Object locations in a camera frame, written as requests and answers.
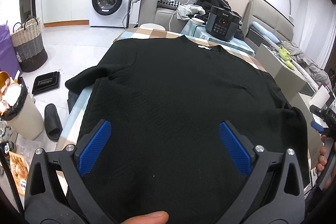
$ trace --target metal screw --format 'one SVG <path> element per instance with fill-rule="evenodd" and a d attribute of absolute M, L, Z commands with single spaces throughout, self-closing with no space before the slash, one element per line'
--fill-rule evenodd
<path fill-rule="evenodd" d="M 264 152 L 265 148 L 264 148 L 262 145 L 257 145 L 257 146 L 255 147 L 255 150 L 256 150 L 257 152 Z"/>
<path fill-rule="evenodd" d="M 39 154 L 42 153 L 42 151 L 43 151 L 42 148 L 38 148 L 38 149 L 35 150 L 35 153 L 36 153 L 37 155 L 39 155 Z"/>
<path fill-rule="evenodd" d="M 287 149 L 287 153 L 291 156 L 293 156 L 295 154 L 294 150 L 291 149 L 291 148 Z"/>
<path fill-rule="evenodd" d="M 65 148 L 65 150 L 68 151 L 68 152 L 70 152 L 70 151 L 72 151 L 72 150 L 74 150 L 74 149 L 75 149 L 75 146 L 74 146 L 73 144 L 69 144 L 69 145 L 67 145 L 66 148 Z"/>

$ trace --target houndstooth pillow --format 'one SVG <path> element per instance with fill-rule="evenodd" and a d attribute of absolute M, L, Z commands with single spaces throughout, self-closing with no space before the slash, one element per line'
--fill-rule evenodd
<path fill-rule="evenodd" d="M 159 0 L 157 2 L 157 6 L 159 8 L 167 8 L 170 10 L 177 10 L 177 7 L 179 7 L 179 5 L 183 5 L 183 4 L 179 1 L 164 2 L 162 0 Z"/>

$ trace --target black sweater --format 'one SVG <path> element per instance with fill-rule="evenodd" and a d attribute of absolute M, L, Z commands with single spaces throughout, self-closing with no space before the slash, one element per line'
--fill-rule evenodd
<path fill-rule="evenodd" d="M 245 180 L 219 137 L 224 120 L 268 151 L 293 148 L 309 183 L 301 111 L 268 73 L 221 46 L 120 40 L 66 87 L 80 93 L 92 84 L 79 138 L 100 119 L 112 134 L 84 180 L 118 222 L 165 210 L 169 223 L 211 223 Z"/>

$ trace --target pillow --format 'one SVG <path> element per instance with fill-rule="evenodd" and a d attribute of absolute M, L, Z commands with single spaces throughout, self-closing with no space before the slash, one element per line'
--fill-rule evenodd
<path fill-rule="evenodd" d="M 252 25 L 254 28 L 256 28 L 261 34 L 265 35 L 268 37 L 270 40 L 272 40 L 275 44 L 278 44 L 280 40 L 272 34 L 270 31 L 266 30 L 263 26 L 261 26 L 258 22 L 253 21 Z"/>
<path fill-rule="evenodd" d="M 175 10 L 175 11 L 177 10 L 177 7 L 179 7 L 179 5 L 183 5 L 183 4 L 179 1 L 164 2 L 162 0 L 159 0 L 157 2 L 158 8 L 166 8 L 166 9 Z"/>

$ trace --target purple bag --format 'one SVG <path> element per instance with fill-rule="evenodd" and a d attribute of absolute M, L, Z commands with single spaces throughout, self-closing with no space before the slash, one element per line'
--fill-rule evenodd
<path fill-rule="evenodd" d="M 7 23 L 0 25 L 0 70 L 7 71 L 13 79 L 18 70 L 22 71 L 16 58 Z"/>

